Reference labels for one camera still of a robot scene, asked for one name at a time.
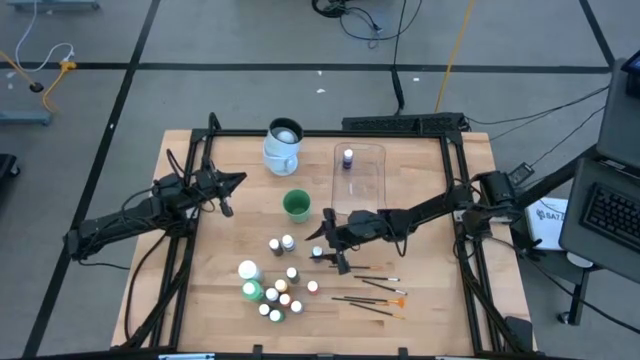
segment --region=paintbrush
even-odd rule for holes
[[[400,281],[399,278],[387,278],[382,276],[366,276],[366,275],[353,275],[354,279],[369,279],[369,280],[384,280],[384,281]]]
[[[402,291],[402,290],[398,290],[398,289],[390,288],[390,287],[388,287],[388,286],[384,286],[384,285],[376,284],[376,283],[371,282],[371,281],[369,281],[369,280],[362,280],[362,282],[363,282],[363,283],[366,283],[366,284],[369,284],[369,285],[377,286],[377,287],[382,288],[382,289],[385,289],[385,290],[393,291],[393,292],[398,293],[398,294],[400,294],[400,295],[405,295],[405,296],[406,296],[406,295],[409,295],[409,294],[407,294],[407,292],[406,292],[406,291]]]
[[[381,305],[381,306],[389,306],[389,303],[386,301],[371,301],[371,300],[363,300],[363,299],[343,299],[343,298],[331,298],[331,300],[339,300],[339,301],[352,301],[369,305]]]
[[[338,265],[329,265],[330,268],[337,268]],[[383,266],[349,266],[352,269],[357,269],[357,270],[382,270],[384,269]]]
[[[360,305],[360,304],[356,304],[356,303],[349,303],[349,305],[357,306],[359,308],[367,309],[367,310],[374,311],[374,312],[377,312],[377,313],[380,313],[380,314],[384,314],[384,315],[387,315],[387,316],[394,317],[396,319],[404,320],[404,316],[396,315],[396,314],[390,313],[388,311],[382,311],[382,310],[378,310],[378,309],[373,309],[373,308],[370,308],[368,306],[364,306],[364,305]]]
[[[397,299],[376,299],[376,298],[366,298],[366,297],[358,297],[358,296],[345,296],[345,299],[350,299],[353,301],[360,301],[360,300],[365,300],[365,301],[373,301],[373,302],[387,302],[389,304],[396,304],[398,305],[401,309],[404,309],[404,298],[397,298]]]

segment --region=white cable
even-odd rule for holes
[[[27,27],[27,30],[24,32],[24,35],[22,35],[22,38],[20,39],[20,41],[18,41],[18,45],[16,45],[16,53],[15,53],[16,64],[18,64],[18,67],[25,72],[31,72],[31,73],[42,70],[42,68],[49,62],[49,59],[51,58],[51,55],[53,54],[53,52],[61,46],[69,47],[69,53],[67,54],[67,56],[65,56],[64,59],[62,59],[62,61],[69,61],[75,55],[75,53],[73,52],[73,45],[71,45],[70,43],[59,43],[54,47],[52,47],[51,50],[49,50],[49,55],[47,55],[47,58],[44,59],[44,62],[39,67],[35,69],[25,69],[22,67],[22,65],[20,64],[20,47],[22,46],[22,43],[29,36],[29,33],[31,33],[31,29],[33,28],[33,25],[36,23],[36,18],[38,17],[38,1],[40,0],[33,0],[33,17],[31,18],[31,23]]]

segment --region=green cup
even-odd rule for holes
[[[284,196],[282,206],[294,223],[301,224],[311,214],[311,197],[304,190],[294,189]]]

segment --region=black floor line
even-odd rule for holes
[[[591,27],[591,31],[593,31],[593,36],[596,37],[596,41],[598,42],[598,46],[600,46],[600,51],[602,51],[602,56],[609,64],[609,67],[613,67],[613,63],[615,62],[615,57],[611,52],[611,48],[607,43],[607,39],[604,38],[604,34],[602,33],[602,29],[598,24],[598,20],[596,19],[593,10],[591,9],[591,5],[588,0],[579,0],[580,6],[582,7],[582,11],[584,11],[584,15],[587,17],[587,22],[589,22],[589,26]]]
[[[127,95],[129,94],[129,90],[131,89],[133,76],[135,75],[135,72],[140,63],[142,51],[144,50],[147,38],[149,37],[151,25],[153,24],[159,5],[160,0],[153,0],[151,2],[151,5],[149,6],[144,25],[142,26],[142,30],[140,31],[140,35],[138,36],[138,41],[136,42],[136,47],[133,51],[133,54],[131,55],[131,61],[129,62],[127,72],[125,73],[124,79],[122,80],[120,91],[118,92],[118,96],[116,97],[116,101],[113,105],[111,115],[109,116],[109,121],[106,124],[104,134],[102,135],[102,140],[100,141],[96,157],[93,161],[93,165],[91,166],[89,177],[85,184],[84,190],[82,191],[82,196],[80,197],[75,215],[73,216],[71,228],[77,227],[77,225],[85,219],[87,211],[89,210],[91,198],[93,197],[93,193],[95,192],[96,186],[98,184],[98,179],[100,178],[100,173],[102,172],[104,162],[107,158],[109,145],[111,144],[113,134],[115,133],[115,130],[117,128],[120,114],[122,113],[125,101],[127,100]],[[31,333],[29,334],[29,339],[27,340],[27,344],[22,354],[23,357],[33,357],[38,353],[38,349],[40,348],[40,344],[42,343],[42,339],[44,338],[49,319],[51,318],[51,314],[55,307],[56,299],[58,298],[65,275],[67,274],[70,261],[71,260],[67,255],[66,247],[64,247],[62,249],[62,252],[60,253],[60,256],[58,257],[58,262],[56,263],[53,275],[51,276],[51,281],[49,282],[49,286],[47,287],[47,292],[44,295],[40,310],[38,311],[38,316],[36,317],[36,321],[33,324]]]
[[[127,70],[128,63],[77,63],[77,70]],[[39,64],[25,62],[26,68]],[[0,69],[10,69],[8,63],[0,63]],[[57,70],[57,63],[48,63],[44,69]],[[390,64],[198,64],[198,63],[162,63],[143,62],[137,70],[155,71],[389,71]],[[445,72],[446,65],[400,64],[399,72]],[[606,66],[528,66],[528,65],[454,65],[452,72],[491,73],[491,74],[605,74],[610,70]]]

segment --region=yellow cable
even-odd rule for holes
[[[51,84],[51,86],[49,86],[49,88],[47,89],[47,91],[45,91],[44,95],[42,95],[42,105],[44,105],[44,107],[50,112],[50,113],[55,113],[58,110],[58,107],[55,106],[55,104],[53,104],[53,102],[51,103],[51,105],[53,105],[53,107],[55,109],[52,109],[51,107],[49,107],[49,94],[51,93],[51,91],[53,91],[53,89],[58,85],[58,83],[60,82],[60,80],[62,80],[62,77],[68,73],[69,71],[75,69],[77,67],[76,63],[72,62],[72,61],[62,61],[60,62],[60,74],[58,74],[58,77],[56,78],[56,80],[53,82],[53,84]]]
[[[462,23],[462,28],[460,29],[460,33],[458,34],[458,38],[456,39],[456,44],[453,46],[453,51],[451,52],[451,56],[449,56],[449,62],[447,63],[447,71],[444,73],[444,79],[442,79],[442,84],[440,85],[440,91],[438,92],[438,100],[436,101],[436,109],[434,112],[438,112],[440,109],[440,101],[442,100],[442,96],[444,95],[444,89],[447,87],[447,81],[449,80],[449,74],[451,73],[451,66],[453,65],[453,60],[456,58],[458,54],[458,49],[460,48],[460,43],[462,42],[462,37],[464,36],[464,31],[467,29],[467,23],[469,22],[469,18],[471,17],[471,10],[473,9],[473,5],[475,4],[475,0],[469,0],[469,5],[467,5],[467,11],[464,13],[464,22]]]
[[[20,67],[18,67],[18,65],[16,65],[10,57],[7,56],[7,54],[5,54],[4,52],[0,51],[0,56],[2,56],[8,63],[9,65],[11,65],[11,67],[13,67],[16,72],[18,72],[18,74],[22,75],[22,77],[27,80],[27,82],[29,83],[29,85],[31,86],[35,86],[36,83],[31,80],[31,78],[29,77],[29,75],[27,75],[24,71],[22,71],[22,69],[20,69]]]

